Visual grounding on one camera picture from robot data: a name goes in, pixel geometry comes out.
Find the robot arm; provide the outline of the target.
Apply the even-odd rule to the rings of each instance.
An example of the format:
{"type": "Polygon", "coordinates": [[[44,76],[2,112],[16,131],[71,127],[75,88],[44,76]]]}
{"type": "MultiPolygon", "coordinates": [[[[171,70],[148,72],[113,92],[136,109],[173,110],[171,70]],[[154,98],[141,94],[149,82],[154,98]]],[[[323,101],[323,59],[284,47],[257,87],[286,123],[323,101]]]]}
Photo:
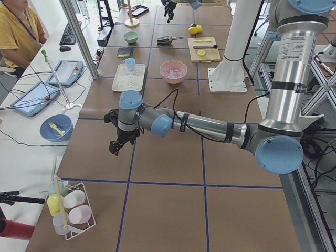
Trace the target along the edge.
{"type": "MultiPolygon", "coordinates": [[[[169,24],[170,21],[174,18],[174,10],[178,3],[181,1],[179,0],[161,0],[162,5],[164,6],[164,17],[167,17],[167,23],[169,24]]],[[[189,0],[189,5],[193,10],[198,9],[202,5],[202,1],[197,0],[189,0]]]]}
{"type": "Polygon", "coordinates": [[[279,1],[270,10],[270,23],[281,40],[272,79],[266,117],[258,124],[234,124],[197,116],[171,108],[155,109],[143,102],[137,91],[120,96],[119,107],[104,116],[117,128],[117,139],[109,151],[118,155],[126,143],[133,143],[141,129],[160,137],[172,128],[193,131],[216,142],[232,143],[251,152],[268,172],[287,174],[296,170],[304,152],[303,130],[316,120],[303,116],[303,94],[313,61],[318,36],[326,30],[335,1],[279,1]]]}

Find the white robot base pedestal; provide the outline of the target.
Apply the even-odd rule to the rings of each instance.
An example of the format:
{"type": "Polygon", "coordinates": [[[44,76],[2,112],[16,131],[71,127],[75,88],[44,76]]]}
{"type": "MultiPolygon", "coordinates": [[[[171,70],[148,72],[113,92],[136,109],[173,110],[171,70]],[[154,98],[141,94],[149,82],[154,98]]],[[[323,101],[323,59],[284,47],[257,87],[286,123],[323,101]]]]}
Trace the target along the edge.
{"type": "Polygon", "coordinates": [[[263,3],[261,0],[237,1],[223,60],[217,67],[208,68],[211,92],[247,91],[243,57],[263,3]]]}

